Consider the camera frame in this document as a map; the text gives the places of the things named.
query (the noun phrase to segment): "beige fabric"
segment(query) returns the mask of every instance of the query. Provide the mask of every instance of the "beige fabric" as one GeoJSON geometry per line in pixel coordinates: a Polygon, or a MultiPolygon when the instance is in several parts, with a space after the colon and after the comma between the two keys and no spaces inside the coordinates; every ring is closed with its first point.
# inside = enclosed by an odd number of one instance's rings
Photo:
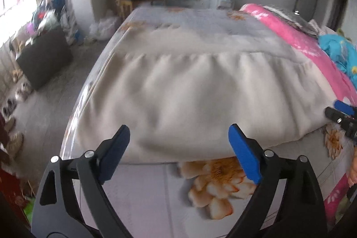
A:
{"type": "Polygon", "coordinates": [[[231,124],[267,148],[325,124],[335,98],[315,64],[278,37],[129,29],[93,86],[77,141],[95,149],[126,124],[123,162],[229,157],[231,124]]]}

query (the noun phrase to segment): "pink fabric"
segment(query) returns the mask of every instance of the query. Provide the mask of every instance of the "pink fabric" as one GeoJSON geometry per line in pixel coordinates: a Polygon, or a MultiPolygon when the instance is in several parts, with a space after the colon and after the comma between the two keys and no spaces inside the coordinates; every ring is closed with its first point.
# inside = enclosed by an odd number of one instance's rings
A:
{"type": "Polygon", "coordinates": [[[333,191],[324,201],[325,205],[325,212],[326,212],[326,219],[327,223],[331,226],[335,225],[336,222],[336,211],[337,207],[342,200],[342,198],[347,194],[349,190],[349,183],[347,182],[346,174],[343,175],[342,179],[338,182],[335,186],[333,191]]]}
{"type": "Polygon", "coordinates": [[[357,92],[352,82],[336,67],[329,56],[321,50],[315,39],[297,31],[257,4],[246,4],[241,8],[241,11],[257,18],[289,45],[312,60],[330,83],[338,100],[343,101],[347,97],[352,105],[357,105],[357,92]]]}

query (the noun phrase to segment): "gray floor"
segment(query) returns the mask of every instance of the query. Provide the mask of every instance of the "gray floor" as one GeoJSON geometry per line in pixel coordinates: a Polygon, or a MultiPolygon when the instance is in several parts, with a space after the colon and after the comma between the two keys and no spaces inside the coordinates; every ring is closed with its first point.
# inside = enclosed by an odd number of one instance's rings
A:
{"type": "Polygon", "coordinates": [[[13,114],[16,126],[12,132],[24,134],[24,145],[15,166],[33,184],[40,181],[50,158],[59,154],[79,92],[105,45],[105,42],[95,42],[73,46],[73,62],[17,105],[13,114]]]}

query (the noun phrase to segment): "mattress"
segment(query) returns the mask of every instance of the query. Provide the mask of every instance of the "mattress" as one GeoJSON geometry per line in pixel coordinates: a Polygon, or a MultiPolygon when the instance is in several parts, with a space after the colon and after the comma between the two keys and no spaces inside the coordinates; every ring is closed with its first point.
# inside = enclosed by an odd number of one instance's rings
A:
{"type": "MultiPolygon", "coordinates": [[[[76,139],[83,108],[126,29],[143,24],[155,28],[177,25],[203,34],[276,38],[273,31],[256,19],[244,16],[231,18],[226,11],[152,7],[136,9],[109,41],[81,90],[62,143],[62,159],[79,157],[87,149],[76,139]]],[[[352,144],[343,140],[342,146],[340,155],[332,160],[324,147],[324,133],[322,129],[317,129],[298,141],[283,143],[271,149],[285,158],[296,159],[301,154],[306,155],[317,176],[323,198],[328,200],[352,160],[352,144]]],[[[121,163],[103,188],[118,216],[134,237],[224,237],[238,220],[250,197],[229,199],[232,214],[220,220],[210,219],[207,209],[195,208],[189,201],[193,179],[185,179],[178,172],[177,163],[121,163]]],[[[75,182],[75,189],[86,223],[96,227],[78,182],[75,182]]],[[[264,227],[274,222],[283,190],[282,180],[264,227]]]]}

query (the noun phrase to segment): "pink blanket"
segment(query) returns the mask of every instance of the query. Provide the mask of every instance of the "pink blanket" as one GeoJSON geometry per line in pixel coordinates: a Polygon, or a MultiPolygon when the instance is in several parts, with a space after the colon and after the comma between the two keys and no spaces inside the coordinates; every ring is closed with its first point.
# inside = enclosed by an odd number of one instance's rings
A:
{"type": "Polygon", "coordinates": [[[347,98],[352,105],[357,104],[355,87],[349,78],[330,60],[329,56],[321,50],[315,39],[282,22],[273,13],[257,4],[246,4],[241,8],[241,11],[257,18],[289,45],[312,60],[330,83],[338,100],[346,101],[347,98]]]}

